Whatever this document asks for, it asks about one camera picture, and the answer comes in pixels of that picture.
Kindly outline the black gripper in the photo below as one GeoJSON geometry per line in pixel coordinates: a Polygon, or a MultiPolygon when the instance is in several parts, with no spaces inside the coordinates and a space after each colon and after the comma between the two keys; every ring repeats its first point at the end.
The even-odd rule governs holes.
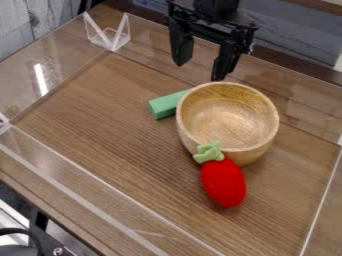
{"type": "Polygon", "coordinates": [[[193,36],[220,44],[210,80],[221,81],[240,54],[252,47],[256,23],[239,10],[240,0],[166,0],[172,60],[177,66],[192,58],[193,36]]]}

